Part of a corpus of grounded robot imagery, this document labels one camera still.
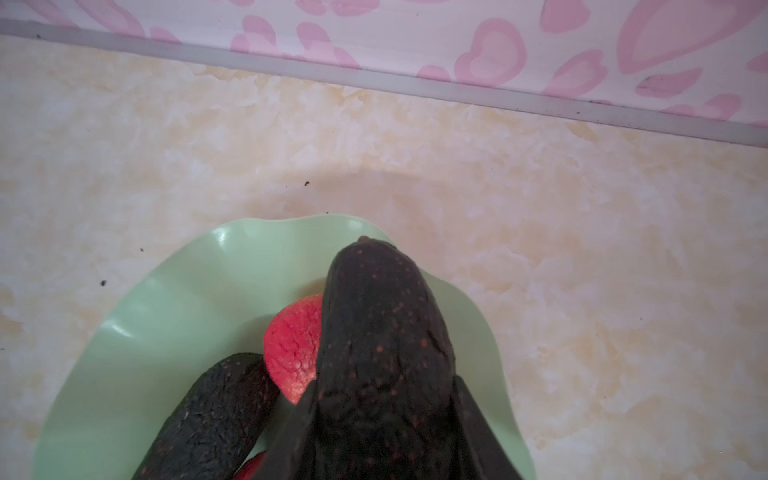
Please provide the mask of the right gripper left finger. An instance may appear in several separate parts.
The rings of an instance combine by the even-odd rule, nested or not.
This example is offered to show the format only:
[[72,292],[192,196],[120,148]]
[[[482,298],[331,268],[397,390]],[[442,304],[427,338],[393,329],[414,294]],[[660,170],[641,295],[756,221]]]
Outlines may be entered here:
[[314,479],[316,420],[317,382],[313,380],[251,478]]

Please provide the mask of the light green fruit bowl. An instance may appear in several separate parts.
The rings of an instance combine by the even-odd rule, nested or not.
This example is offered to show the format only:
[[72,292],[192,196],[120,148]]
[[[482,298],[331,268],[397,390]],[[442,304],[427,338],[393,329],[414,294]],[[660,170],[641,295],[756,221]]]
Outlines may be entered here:
[[[385,241],[415,262],[447,327],[454,377],[464,380],[523,479],[537,478],[498,342],[479,308],[429,273],[406,244],[368,221],[335,214],[233,221],[191,241],[144,277],[97,329],[65,380],[39,439],[33,477],[135,479],[195,381],[231,355],[263,355],[274,316],[302,298],[323,296],[334,258],[362,237]],[[280,391],[243,464],[267,453],[295,405]]]

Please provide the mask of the red apple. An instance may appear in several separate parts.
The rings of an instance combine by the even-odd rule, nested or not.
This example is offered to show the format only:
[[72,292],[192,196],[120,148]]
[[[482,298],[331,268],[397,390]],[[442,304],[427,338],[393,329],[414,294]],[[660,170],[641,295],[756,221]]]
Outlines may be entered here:
[[263,337],[268,373],[281,393],[297,404],[316,378],[322,329],[321,294],[302,298],[278,312]]
[[262,451],[247,460],[236,472],[233,480],[251,480],[255,473],[258,471],[265,455],[266,451]]

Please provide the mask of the dark avocado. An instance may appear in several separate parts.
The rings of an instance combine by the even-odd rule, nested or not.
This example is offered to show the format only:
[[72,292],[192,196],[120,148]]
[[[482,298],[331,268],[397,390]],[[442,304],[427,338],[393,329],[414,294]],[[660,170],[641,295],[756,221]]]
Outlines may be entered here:
[[448,479],[455,355],[415,262],[362,237],[327,275],[317,367],[319,479]]
[[165,420],[133,477],[232,479],[279,396],[263,355],[237,353],[221,360]]

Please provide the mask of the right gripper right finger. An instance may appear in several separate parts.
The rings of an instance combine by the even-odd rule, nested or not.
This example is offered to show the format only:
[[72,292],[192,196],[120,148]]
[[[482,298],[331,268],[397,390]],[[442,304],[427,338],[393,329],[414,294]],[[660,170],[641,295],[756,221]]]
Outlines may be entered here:
[[522,480],[464,380],[456,375],[451,393],[456,446],[452,479]]

